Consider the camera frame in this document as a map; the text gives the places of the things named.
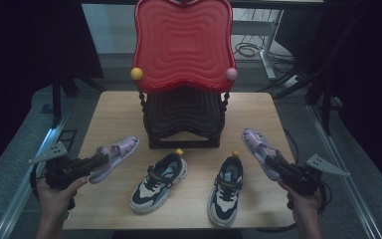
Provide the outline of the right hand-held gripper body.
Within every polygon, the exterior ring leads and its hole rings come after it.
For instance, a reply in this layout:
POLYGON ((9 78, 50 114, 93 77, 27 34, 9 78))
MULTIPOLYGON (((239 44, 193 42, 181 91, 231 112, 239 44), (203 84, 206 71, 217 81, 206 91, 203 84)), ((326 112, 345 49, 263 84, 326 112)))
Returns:
POLYGON ((322 184, 321 175, 324 172, 345 177, 350 176, 349 172, 315 154, 305 162, 305 165, 286 164, 283 181, 300 195, 312 195, 322 184))

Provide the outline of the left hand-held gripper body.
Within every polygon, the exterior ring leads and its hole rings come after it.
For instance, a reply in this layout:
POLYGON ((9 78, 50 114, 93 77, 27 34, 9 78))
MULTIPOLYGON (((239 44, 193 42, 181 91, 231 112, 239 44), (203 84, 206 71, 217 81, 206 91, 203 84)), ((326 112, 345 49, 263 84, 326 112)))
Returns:
POLYGON ((53 189, 66 189, 76 179, 88 176, 91 173, 90 159, 70 159, 67 156, 68 150, 62 142, 57 142, 44 153, 29 160, 33 165, 30 173, 30 186, 33 190, 37 189, 36 175, 37 167, 41 162, 45 163, 45 179, 53 189))

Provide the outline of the purple child sandal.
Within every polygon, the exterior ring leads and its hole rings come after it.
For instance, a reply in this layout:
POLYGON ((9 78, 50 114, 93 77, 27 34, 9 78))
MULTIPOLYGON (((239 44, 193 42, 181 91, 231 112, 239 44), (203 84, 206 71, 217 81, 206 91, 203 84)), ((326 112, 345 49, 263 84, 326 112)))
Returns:
POLYGON ((91 173, 89 183, 97 184, 106 179, 112 171, 127 157, 129 157, 138 147, 139 138, 135 135, 126 136, 111 146, 100 146, 95 150, 95 154, 104 153, 108 155, 109 169, 103 174, 91 173))
POLYGON ((266 164, 268 157, 282 156, 282 153, 271 146, 267 139, 256 129, 247 127, 242 132, 242 140, 249 152, 257 159, 266 176, 278 181, 280 175, 266 164))

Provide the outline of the navy and white child sneaker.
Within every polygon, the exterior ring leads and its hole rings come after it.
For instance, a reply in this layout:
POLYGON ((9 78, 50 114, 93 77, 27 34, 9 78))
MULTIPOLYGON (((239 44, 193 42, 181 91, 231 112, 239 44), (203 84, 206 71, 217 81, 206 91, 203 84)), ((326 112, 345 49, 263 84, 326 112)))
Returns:
POLYGON ((207 213, 212 223, 220 227, 230 227, 234 223, 243 176, 243 164, 234 151, 221 165, 208 199, 207 213))
POLYGON ((147 175, 131 195, 129 205, 133 211, 148 213, 163 205, 172 187, 188 173, 188 164, 182 154, 183 150, 178 148, 148 166, 147 175))

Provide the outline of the red and black shoe rack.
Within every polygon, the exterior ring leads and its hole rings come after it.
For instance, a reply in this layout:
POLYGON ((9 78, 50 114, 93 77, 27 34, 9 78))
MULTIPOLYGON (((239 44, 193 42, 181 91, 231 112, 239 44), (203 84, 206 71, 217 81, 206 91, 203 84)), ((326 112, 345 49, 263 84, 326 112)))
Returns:
POLYGON ((149 146, 220 145, 238 73, 229 0, 138 0, 130 75, 149 146))

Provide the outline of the person's right hand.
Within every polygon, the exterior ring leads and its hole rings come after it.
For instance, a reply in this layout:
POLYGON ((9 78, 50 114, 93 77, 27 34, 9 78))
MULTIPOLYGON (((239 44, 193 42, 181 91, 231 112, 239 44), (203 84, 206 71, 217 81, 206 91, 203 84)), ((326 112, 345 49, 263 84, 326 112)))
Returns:
POLYGON ((293 204, 292 215, 297 224, 313 223, 318 221, 318 209, 320 205, 319 190, 313 195, 299 195, 282 180, 278 185, 287 193, 286 198, 293 204))

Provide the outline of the person's left hand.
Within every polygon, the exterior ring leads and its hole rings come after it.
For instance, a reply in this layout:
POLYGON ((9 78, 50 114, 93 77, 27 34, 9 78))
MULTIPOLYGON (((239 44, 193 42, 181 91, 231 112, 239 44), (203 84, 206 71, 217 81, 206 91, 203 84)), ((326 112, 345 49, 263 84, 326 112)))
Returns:
POLYGON ((41 205, 41 218, 46 222, 64 221, 68 213, 70 200, 78 190, 88 183, 88 178, 81 177, 71 183, 66 189, 52 189, 45 179, 37 182, 37 191, 41 205))

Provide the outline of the dark floor plate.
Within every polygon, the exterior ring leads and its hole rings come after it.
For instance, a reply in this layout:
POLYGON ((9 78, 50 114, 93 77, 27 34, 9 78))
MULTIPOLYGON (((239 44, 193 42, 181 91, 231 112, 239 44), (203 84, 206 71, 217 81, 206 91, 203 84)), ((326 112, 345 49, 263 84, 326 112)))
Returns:
POLYGON ((64 129, 61 131, 58 141, 71 144, 74 142, 77 131, 75 129, 64 129))

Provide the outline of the black stand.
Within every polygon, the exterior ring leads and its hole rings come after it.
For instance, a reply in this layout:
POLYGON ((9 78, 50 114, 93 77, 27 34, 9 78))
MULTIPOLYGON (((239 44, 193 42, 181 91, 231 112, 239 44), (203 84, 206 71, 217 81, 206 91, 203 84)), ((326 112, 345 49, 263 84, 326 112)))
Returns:
POLYGON ((80 93, 75 79, 76 77, 62 71, 55 71, 52 77, 52 128, 56 128, 63 119, 61 91, 64 91, 68 98, 75 98, 80 93))
POLYGON ((308 105, 314 105, 319 98, 322 98, 320 123, 325 132, 330 134, 329 116, 332 110, 330 83, 331 78, 324 68, 320 68, 311 74, 306 74, 301 67, 293 66, 280 78, 258 90, 258 93, 270 91, 275 99, 281 99, 309 85, 304 101, 308 105), (290 87, 286 87, 285 83, 293 76, 301 76, 301 79, 290 87))

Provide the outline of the white power strip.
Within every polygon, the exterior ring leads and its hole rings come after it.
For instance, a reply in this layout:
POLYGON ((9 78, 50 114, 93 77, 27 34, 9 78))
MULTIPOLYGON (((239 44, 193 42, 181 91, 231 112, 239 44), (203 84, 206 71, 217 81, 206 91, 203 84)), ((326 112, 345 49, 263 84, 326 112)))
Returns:
POLYGON ((295 85, 296 83, 300 82, 301 81, 301 77, 298 76, 298 75, 293 75, 292 77, 290 77, 285 83, 284 83, 284 87, 285 88, 290 88, 292 87, 293 85, 295 85))

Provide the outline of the black curtain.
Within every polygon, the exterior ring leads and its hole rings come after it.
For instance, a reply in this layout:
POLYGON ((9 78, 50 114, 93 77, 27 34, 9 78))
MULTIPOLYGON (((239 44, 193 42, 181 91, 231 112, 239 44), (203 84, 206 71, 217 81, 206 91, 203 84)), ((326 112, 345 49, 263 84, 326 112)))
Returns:
POLYGON ((103 77, 83 0, 0 0, 0 156, 52 79, 103 77))
POLYGON ((320 9, 286 10, 277 39, 307 74, 330 60, 307 95, 340 99, 347 130, 382 173, 382 0, 324 0, 320 9))

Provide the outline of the metal floor rail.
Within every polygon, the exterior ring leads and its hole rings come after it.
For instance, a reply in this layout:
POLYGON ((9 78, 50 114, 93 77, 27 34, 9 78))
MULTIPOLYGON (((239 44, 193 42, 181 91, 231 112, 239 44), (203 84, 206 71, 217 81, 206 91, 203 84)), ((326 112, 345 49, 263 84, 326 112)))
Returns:
MULTIPOLYGON (((343 161, 343 158, 338 151, 333 139, 328 135, 325 129, 321 125, 320 114, 314 106, 307 106, 307 111, 311 117, 312 122, 315 125, 316 131, 321 138, 328 158, 332 163, 334 163, 339 169, 347 171, 347 167, 343 161)), ((376 220, 371 213, 367 202, 364 200, 363 196, 359 192, 355 181, 353 180, 353 174, 349 176, 340 176, 339 180, 345 192, 351 202, 352 207, 354 208, 357 217, 366 233, 368 239, 382 239, 382 234, 378 228, 376 220)))
MULTIPOLYGON (((41 143, 38 151, 35 156, 39 156, 44 153, 47 149, 50 149, 52 145, 57 142, 57 138, 60 135, 61 131, 64 128, 64 125, 67 121, 68 116, 62 116, 60 121, 56 124, 55 127, 51 127, 44 140, 41 143)), ((33 171, 34 166, 30 165, 26 174, 24 175, 19 187, 14 193, 7 209, 3 213, 3 216, 0 220, 0 239, 9 239, 12 234, 24 207, 27 204, 28 199, 32 193, 30 187, 30 173, 33 171)))

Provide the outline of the white desk frame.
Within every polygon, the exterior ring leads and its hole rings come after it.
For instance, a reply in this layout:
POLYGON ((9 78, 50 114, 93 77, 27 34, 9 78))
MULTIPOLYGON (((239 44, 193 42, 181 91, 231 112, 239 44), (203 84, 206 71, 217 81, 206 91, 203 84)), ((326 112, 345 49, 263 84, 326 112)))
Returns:
POLYGON ((232 44, 234 54, 242 59, 259 57, 270 81, 277 79, 270 54, 282 17, 282 10, 233 9, 232 44))

